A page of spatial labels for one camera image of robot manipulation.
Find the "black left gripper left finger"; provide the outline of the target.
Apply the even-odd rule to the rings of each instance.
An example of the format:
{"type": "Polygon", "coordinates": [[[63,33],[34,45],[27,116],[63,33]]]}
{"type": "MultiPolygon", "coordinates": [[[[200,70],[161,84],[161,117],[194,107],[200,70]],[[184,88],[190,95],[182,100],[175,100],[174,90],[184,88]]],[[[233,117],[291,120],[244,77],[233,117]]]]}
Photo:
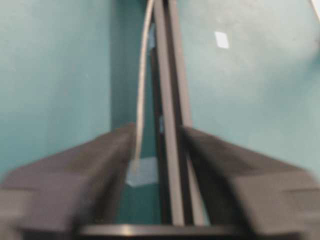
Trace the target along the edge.
{"type": "Polygon", "coordinates": [[[135,138],[128,123],[9,171],[0,182],[1,239],[72,240],[96,219],[113,222],[135,138]]]}

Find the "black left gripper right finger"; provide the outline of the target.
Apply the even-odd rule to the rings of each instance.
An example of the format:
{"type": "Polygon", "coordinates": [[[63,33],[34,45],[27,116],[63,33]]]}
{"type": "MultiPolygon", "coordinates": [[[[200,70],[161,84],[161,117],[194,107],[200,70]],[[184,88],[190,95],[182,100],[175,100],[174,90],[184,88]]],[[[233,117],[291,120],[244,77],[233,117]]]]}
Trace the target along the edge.
{"type": "Polygon", "coordinates": [[[317,240],[320,182],[306,169],[183,126],[212,224],[248,240],[317,240]]]}

